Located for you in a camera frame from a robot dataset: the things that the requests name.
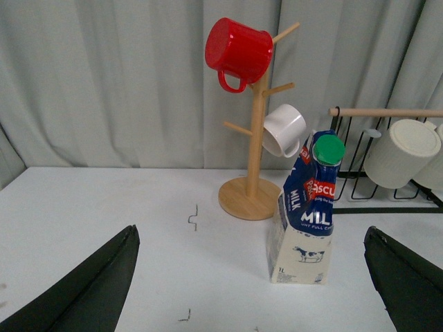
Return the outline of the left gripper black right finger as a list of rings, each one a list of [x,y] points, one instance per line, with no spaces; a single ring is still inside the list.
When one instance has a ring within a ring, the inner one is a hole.
[[[397,331],[442,330],[442,269],[371,226],[365,261]]]

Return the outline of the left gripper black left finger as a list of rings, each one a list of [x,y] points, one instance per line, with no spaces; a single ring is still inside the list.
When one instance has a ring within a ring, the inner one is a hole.
[[[129,225],[39,297],[1,322],[2,331],[115,331],[140,246]]]

